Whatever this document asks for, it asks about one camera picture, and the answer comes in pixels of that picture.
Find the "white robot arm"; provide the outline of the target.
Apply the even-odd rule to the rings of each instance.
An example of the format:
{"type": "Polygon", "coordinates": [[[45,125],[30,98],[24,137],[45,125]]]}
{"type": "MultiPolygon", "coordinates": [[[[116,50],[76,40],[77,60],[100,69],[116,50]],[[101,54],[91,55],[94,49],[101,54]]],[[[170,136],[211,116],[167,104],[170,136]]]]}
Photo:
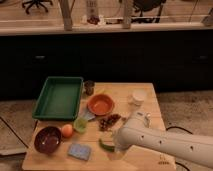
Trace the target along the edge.
{"type": "Polygon", "coordinates": [[[114,134],[115,148],[140,146],[213,169],[213,137],[152,129],[149,123],[148,114],[132,113],[114,134]]]}

